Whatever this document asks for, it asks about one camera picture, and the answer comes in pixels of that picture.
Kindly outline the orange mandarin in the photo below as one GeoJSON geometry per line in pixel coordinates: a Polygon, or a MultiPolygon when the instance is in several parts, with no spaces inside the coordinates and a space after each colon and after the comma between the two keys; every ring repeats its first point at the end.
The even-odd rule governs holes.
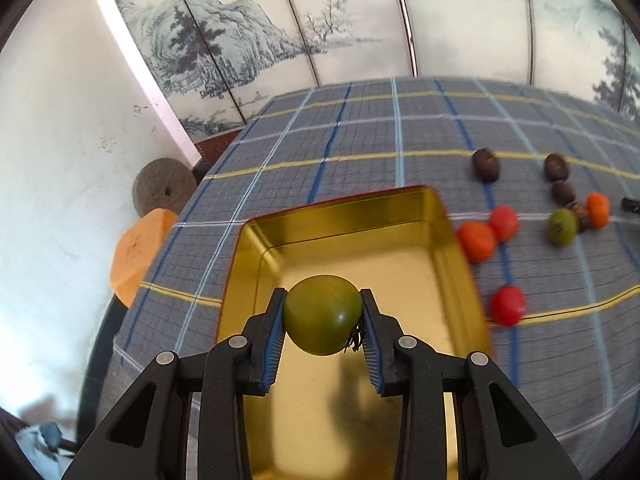
{"type": "Polygon", "coordinates": [[[602,229],[608,224],[611,204],[603,193],[590,193],[586,199],[586,207],[589,214],[590,226],[593,229],[602,229]]]}
{"type": "Polygon", "coordinates": [[[457,237],[470,263],[482,263],[495,252],[495,232],[485,222],[468,220],[457,228],[457,237]]]}

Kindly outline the dark brown passion fruit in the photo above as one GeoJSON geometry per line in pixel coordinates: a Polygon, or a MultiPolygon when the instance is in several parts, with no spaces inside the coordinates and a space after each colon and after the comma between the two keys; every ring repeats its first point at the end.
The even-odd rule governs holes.
{"type": "Polygon", "coordinates": [[[555,181],[551,185],[551,195],[555,203],[565,207],[576,200],[574,188],[566,181],[555,181]]]}
{"type": "Polygon", "coordinates": [[[570,170],[564,156],[558,153],[550,153],[544,159],[544,174],[552,183],[565,182],[570,175],[570,170]]]}
{"type": "Polygon", "coordinates": [[[472,166],[477,179],[494,183],[500,178],[500,162],[489,148],[479,148],[472,155],[472,166]]]}
{"type": "Polygon", "coordinates": [[[590,213],[584,204],[573,202],[568,204],[567,208],[577,219],[577,229],[579,233],[583,233],[591,229],[590,213]]]}

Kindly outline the green kiwi-like fruit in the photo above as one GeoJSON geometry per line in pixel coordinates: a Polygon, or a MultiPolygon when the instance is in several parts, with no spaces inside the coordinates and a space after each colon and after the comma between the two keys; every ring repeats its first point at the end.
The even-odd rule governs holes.
{"type": "Polygon", "coordinates": [[[547,240],[556,247],[572,244],[578,233],[578,226],[578,219],[573,211],[566,208],[555,209],[547,220],[547,240]]]}

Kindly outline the red tomato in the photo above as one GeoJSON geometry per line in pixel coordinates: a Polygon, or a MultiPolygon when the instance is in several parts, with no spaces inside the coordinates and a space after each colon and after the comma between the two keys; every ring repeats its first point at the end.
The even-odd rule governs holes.
{"type": "Polygon", "coordinates": [[[489,299],[488,312],[492,322],[502,327],[518,324],[526,310],[526,298],[518,286],[504,285],[489,299]]]}
{"type": "Polygon", "coordinates": [[[518,232],[520,219],[513,208],[508,205],[499,205],[491,211],[488,224],[494,231],[498,242],[505,243],[518,232]]]}

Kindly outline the green tomato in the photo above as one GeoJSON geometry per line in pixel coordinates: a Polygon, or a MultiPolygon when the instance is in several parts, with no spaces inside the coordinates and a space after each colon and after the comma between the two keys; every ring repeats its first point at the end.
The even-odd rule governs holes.
{"type": "Polygon", "coordinates": [[[336,275],[315,275],[286,294],[283,323],[303,352],[332,356],[346,348],[362,315],[360,292],[336,275]]]}

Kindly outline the blue plaid tablecloth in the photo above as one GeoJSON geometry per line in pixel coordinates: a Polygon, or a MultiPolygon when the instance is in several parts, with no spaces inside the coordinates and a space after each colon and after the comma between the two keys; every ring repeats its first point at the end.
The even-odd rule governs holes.
{"type": "Polygon", "coordinates": [[[553,202],[542,164],[565,157],[579,197],[639,194],[639,128],[607,108],[529,86],[477,79],[392,79],[279,96],[214,162],[151,266],[114,341],[137,375],[160,350],[213,342],[232,250],[249,218],[320,200],[426,184],[456,221],[506,204],[518,236],[475,271],[483,297],[525,292],[529,316],[492,331],[497,359],[586,478],[624,452],[639,425],[639,219],[565,248],[544,239],[553,202]],[[477,179],[472,155],[500,162],[477,179]]]}

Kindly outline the gold toffee tin tray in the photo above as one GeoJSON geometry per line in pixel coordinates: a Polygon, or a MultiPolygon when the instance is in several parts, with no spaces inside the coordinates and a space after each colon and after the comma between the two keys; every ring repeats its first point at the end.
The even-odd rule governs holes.
{"type": "Polygon", "coordinates": [[[456,385],[489,348],[434,188],[250,220],[204,365],[198,475],[458,478],[456,385]]]}

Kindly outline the round stone millstone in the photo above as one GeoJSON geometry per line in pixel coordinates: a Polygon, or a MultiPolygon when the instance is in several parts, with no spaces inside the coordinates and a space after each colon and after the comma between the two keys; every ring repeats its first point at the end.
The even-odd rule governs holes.
{"type": "Polygon", "coordinates": [[[134,209],[140,217],[157,208],[180,214],[197,187],[192,171],[180,160],[155,159],[144,166],[134,179],[134,209]]]}

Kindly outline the painted folding screen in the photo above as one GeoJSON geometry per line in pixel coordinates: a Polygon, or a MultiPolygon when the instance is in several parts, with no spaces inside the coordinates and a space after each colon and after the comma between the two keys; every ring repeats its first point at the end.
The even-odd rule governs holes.
{"type": "Polygon", "coordinates": [[[371,78],[460,76],[639,117],[639,44],[612,0],[115,0],[189,138],[265,102],[371,78]]]}

